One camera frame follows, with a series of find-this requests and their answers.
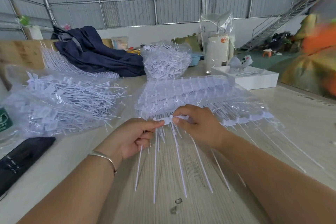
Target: hand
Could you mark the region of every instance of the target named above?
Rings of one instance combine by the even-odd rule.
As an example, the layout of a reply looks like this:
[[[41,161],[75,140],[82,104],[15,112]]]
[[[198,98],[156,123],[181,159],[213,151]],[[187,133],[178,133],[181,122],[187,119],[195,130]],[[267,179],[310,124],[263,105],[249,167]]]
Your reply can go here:
[[[164,121],[130,119],[117,127],[96,150],[118,158],[119,152],[123,159],[129,158],[140,151],[141,146],[149,146],[156,128],[164,125]]]
[[[234,135],[219,123],[208,107],[201,108],[195,105],[185,105],[177,108],[173,113],[173,116],[187,115],[192,119],[193,124],[180,118],[173,118],[173,122],[183,128],[199,143],[204,143],[211,148],[217,148],[225,138]]]

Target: left hand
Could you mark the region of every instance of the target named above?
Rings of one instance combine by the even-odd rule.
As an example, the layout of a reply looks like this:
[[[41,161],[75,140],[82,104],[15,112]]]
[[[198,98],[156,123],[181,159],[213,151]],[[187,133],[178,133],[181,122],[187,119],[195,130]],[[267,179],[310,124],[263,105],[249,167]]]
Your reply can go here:
[[[164,121],[144,120],[141,118],[130,119],[117,127],[102,143],[103,147],[120,149],[122,158],[129,158],[149,146],[149,141],[154,137],[155,129],[164,125]]]

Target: black smartphone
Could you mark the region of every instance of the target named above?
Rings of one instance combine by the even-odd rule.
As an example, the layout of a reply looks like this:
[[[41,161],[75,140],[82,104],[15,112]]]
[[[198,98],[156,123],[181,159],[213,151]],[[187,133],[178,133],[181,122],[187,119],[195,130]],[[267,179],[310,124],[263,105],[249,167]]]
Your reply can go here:
[[[0,198],[55,141],[55,137],[28,138],[0,159]]]

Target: wooden table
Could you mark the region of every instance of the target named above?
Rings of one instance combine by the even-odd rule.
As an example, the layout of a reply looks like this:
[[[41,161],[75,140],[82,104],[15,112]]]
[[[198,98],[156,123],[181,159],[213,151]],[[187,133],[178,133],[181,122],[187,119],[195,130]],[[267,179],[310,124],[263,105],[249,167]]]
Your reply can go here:
[[[189,68],[185,76],[203,75],[203,65],[201,62],[197,67]],[[145,81],[144,76],[123,79],[123,83],[129,85],[131,90]],[[325,170],[284,139],[276,138],[278,144],[308,175],[336,188],[336,146],[333,144],[336,141],[336,104],[283,86],[253,90],[253,93],[268,103],[271,112],[286,126],[286,134],[323,165]],[[59,184],[108,133],[110,131],[107,132],[105,128],[99,128],[57,141],[0,201],[0,223],[12,224],[18,221]],[[246,138],[242,130],[237,129],[236,133]],[[153,204],[154,149],[151,148],[150,154],[144,151],[141,155],[136,192],[134,184],[139,155],[122,163],[102,209],[99,223],[268,223],[264,210],[230,164],[216,153],[231,192],[223,182],[211,151],[202,147],[200,156],[212,185],[213,193],[210,192],[195,147],[187,135],[182,133],[182,136],[179,139],[179,151],[187,198],[184,197],[176,147],[171,135],[167,135],[166,144],[161,144],[157,154],[156,203]],[[266,138],[255,140],[263,150],[292,165]],[[183,202],[174,213],[171,209],[178,198],[182,198]]]

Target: white plastic container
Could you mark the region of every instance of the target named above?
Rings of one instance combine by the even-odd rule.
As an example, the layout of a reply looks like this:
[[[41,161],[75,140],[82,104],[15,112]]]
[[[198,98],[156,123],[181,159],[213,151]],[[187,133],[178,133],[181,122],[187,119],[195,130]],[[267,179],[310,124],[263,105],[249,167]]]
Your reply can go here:
[[[211,68],[211,75],[224,75],[228,77],[230,85],[234,83],[239,84],[246,90],[254,90],[254,89],[263,89],[263,88],[271,88],[277,85],[279,73],[274,73],[271,71],[263,70],[256,67],[248,66],[245,68],[244,72],[255,71],[257,73],[250,75],[242,75],[237,76],[237,74],[241,74],[242,72],[237,73],[229,73],[230,66],[223,67],[213,67]]]

